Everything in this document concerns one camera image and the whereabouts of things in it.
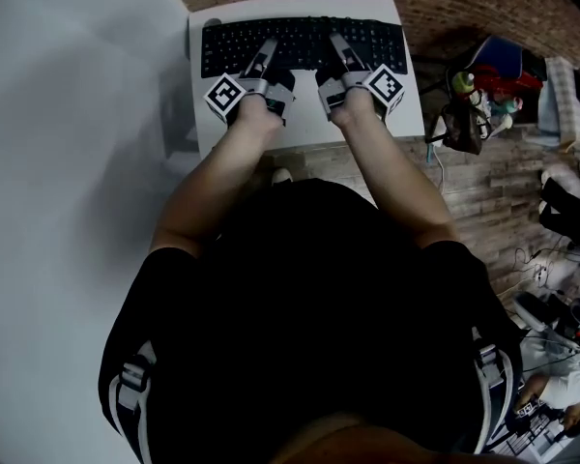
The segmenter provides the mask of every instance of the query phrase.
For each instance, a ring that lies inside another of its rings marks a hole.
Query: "floor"
[[[419,86],[429,84],[436,76],[437,72],[433,70],[417,71]],[[427,130],[434,115],[446,102],[447,96],[441,91],[421,98]],[[528,276],[526,272],[515,271],[525,270],[520,261],[524,256],[520,251],[514,268],[518,247],[530,256],[541,248],[553,247],[560,238],[538,223],[539,175],[550,163],[564,161],[574,164],[574,160],[524,142],[524,132],[532,129],[517,128],[508,131],[506,137],[491,139],[485,143],[479,156],[438,148],[445,167],[444,186],[438,162],[435,159],[426,162],[427,148],[423,138],[397,138],[408,157],[442,189],[463,242],[485,263],[497,294]],[[272,156],[268,162],[285,166],[296,180],[320,178],[340,183],[373,203],[350,149],[344,143],[285,151]]]

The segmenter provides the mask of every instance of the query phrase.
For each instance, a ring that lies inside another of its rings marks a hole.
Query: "backpack strap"
[[[142,464],[152,464],[148,447],[147,401],[157,357],[150,340],[123,364],[109,384],[109,409],[119,433]]]
[[[513,397],[513,368],[509,356],[489,344],[478,350],[475,369],[483,402],[483,421],[474,452],[480,453],[507,415]]]

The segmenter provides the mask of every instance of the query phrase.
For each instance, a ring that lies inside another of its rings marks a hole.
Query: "black shirt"
[[[418,249],[340,185],[284,183],[251,198],[199,260],[142,265],[107,340],[99,391],[148,339],[154,462],[267,462],[306,423],[358,414],[432,450],[472,451],[482,404],[472,327],[515,326],[459,243]]]

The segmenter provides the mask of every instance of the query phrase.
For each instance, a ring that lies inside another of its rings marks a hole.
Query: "cable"
[[[566,152],[566,153],[569,153],[569,150],[570,150],[571,148],[573,148],[573,147],[574,147],[574,145],[575,145],[577,142],[578,142],[578,141],[573,141],[573,142],[572,142],[572,143],[571,143],[569,146],[567,146],[567,149],[565,150],[565,152]]]
[[[524,319],[522,318],[522,316],[520,316],[520,315],[519,315],[518,313],[516,313],[515,311],[511,311],[511,310],[509,310],[509,309],[506,309],[506,308],[505,308],[505,311],[506,311],[507,313],[509,313],[509,320],[510,320],[511,318],[513,318],[513,316],[517,316],[517,317],[518,317],[518,318],[520,318],[522,321],[524,321]]]
[[[548,343],[551,343],[551,344],[558,344],[558,345],[562,345],[563,347],[566,347],[566,348],[567,348],[567,349],[569,349],[569,350],[572,350],[572,349],[574,349],[574,347],[571,347],[570,345],[567,345],[567,344],[565,344],[564,342],[559,342],[558,340],[548,340],[547,338],[544,338],[544,337],[542,337],[542,336],[526,336],[526,335],[525,335],[525,336],[524,336],[524,338],[540,338],[540,339],[541,339],[541,340],[543,340],[544,342],[548,342]]]
[[[573,358],[574,356],[577,356],[577,355],[578,355],[578,353],[575,353],[575,354],[572,354],[571,356],[567,356],[566,358],[562,358],[561,360],[547,362],[546,364],[540,364],[539,366],[535,366],[535,367],[532,367],[530,369],[524,369],[522,372],[527,373],[529,371],[534,371],[536,369],[540,369],[541,367],[549,366],[550,364],[562,363],[563,361],[570,360],[571,358]]]
[[[503,292],[501,292],[500,294],[497,294],[496,297],[499,298],[501,297],[503,294],[506,294],[507,292],[515,289],[518,285],[520,285],[522,282],[526,281],[526,280],[535,280],[534,276],[529,276],[528,278],[522,278],[521,280],[518,280],[518,282],[515,285],[511,285],[509,287],[509,289],[504,290]]]
[[[550,254],[552,254],[553,252],[558,252],[558,253],[560,253],[560,254],[566,254],[567,256],[580,256],[580,254],[578,254],[578,253],[575,253],[575,252],[562,251],[562,250],[560,250],[560,249],[557,249],[557,247],[558,247],[558,246],[559,246],[559,244],[561,243],[561,240],[563,239],[563,237],[564,237],[564,236],[561,236],[561,237],[559,238],[559,240],[557,241],[557,243],[555,243],[555,244],[554,244],[554,246],[553,246],[553,247],[543,247],[542,249],[540,249],[540,250],[536,251],[535,253],[533,253],[533,254],[531,255],[531,257],[530,257],[528,260],[526,259],[526,258],[527,258],[527,255],[526,255],[526,250],[524,250],[522,247],[517,247],[517,248],[515,249],[515,252],[514,252],[514,254],[513,254],[513,266],[511,267],[511,271],[512,271],[512,272],[519,272],[519,273],[522,273],[522,274],[523,274],[523,273],[529,272],[530,270],[533,270],[533,269],[535,269],[535,272],[533,273],[533,275],[534,275],[534,276],[536,276],[536,275],[537,275],[537,267],[538,267],[538,270],[539,270],[539,272],[541,271],[541,268],[543,268],[543,267],[542,267],[542,265],[536,264],[536,265],[534,265],[533,267],[526,268],[526,269],[524,269],[524,270],[515,270],[515,266],[517,265],[517,262],[518,262],[518,251],[522,251],[522,252],[524,253],[524,258],[523,258],[521,261],[522,261],[522,263],[524,263],[525,265],[528,265],[528,264],[529,264],[529,263],[531,263],[533,260],[537,259],[537,257],[538,257],[540,254],[542,254],[544,251],[546,251],[546,250],[547,250],[547,251],[550,251],[550,252],[548,253],[548,257],[549,257],[549,256],[550,256]],[[565,259],[567,259],[568,261],[571,261],[571,262],[576,262],[575,260],[572,260],[572,259],[569,259],[569,258],[565,258]],[[554,291],[554,289],[550,289],[549,287],[547,287],[547,283],[548,283],[548,280],[549,280],[549,278],[550,278],[550,273],[551,273],[551,272],[552,272],[552,270],[554,269],[554,261],[550,261],[549,263],[547,263],[547,266],[545,267],[545,269],[546,269],[545,280],[543,281],[543,284],[540,284],[540,285],[539,285],[539,288],[545,288],[545,289],[548,289],[548,290]],[[514,285],[513,287],[515,287],[515,286],[519,285],[519,284],[520,284],[522,281],[523,281],[523,280],[520,280],[520,281],[519,281],[519,282],[518,282],[516,285]]]
[[[436,157],[436,161],[438,161],[438,164],[441,165],[441,194],[445,194],[445,166],[441,162],[441,158],[438,156],[438,153],[436,153],[436,146],[432,146],[432,149],[434,151],[434,157]]]

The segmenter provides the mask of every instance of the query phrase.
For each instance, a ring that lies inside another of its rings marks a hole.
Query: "bag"
[[[514,380],[508,355],[494,344],[483,342],[476,329],[475,369],[483,403],[483,421],[475,453],[480,453],[500,427],[512,402]],[[109,384],[111,417],[141,464],[153,464],[148,445],[147,402],[157,357],[150,341],[123,364],[123,370]]]
[[[491,131],[490,124],[485,119],[483,112],[467,101],[454,98],[443,108],[441,115],[449,134],[443,140],[445,146],[473,155],[481,153],[483,141],[481,140],[480,126],[485,125],[488,130],[487,138],[489,138]]]

